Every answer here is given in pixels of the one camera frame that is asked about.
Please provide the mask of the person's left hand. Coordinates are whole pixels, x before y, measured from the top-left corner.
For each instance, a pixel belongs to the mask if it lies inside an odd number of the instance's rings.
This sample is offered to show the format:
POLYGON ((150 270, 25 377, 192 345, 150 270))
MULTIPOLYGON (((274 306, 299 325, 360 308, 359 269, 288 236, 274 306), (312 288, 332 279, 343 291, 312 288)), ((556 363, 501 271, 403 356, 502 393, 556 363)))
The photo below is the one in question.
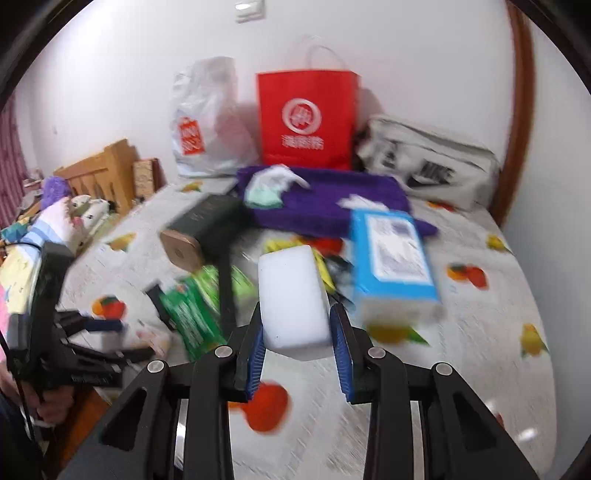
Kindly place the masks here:
MULTIPOLYGON (((66 420, 74 403, 72 386, 60 386, 56 390, 45 391, 42 400, 28 383, 22 382, 21 386, 30 413, 51 425, 59 425, 66 420)), ((21 406, 17 384, 8 371, 5 361, 1 362, 1 391, 13 403, 21 406)))

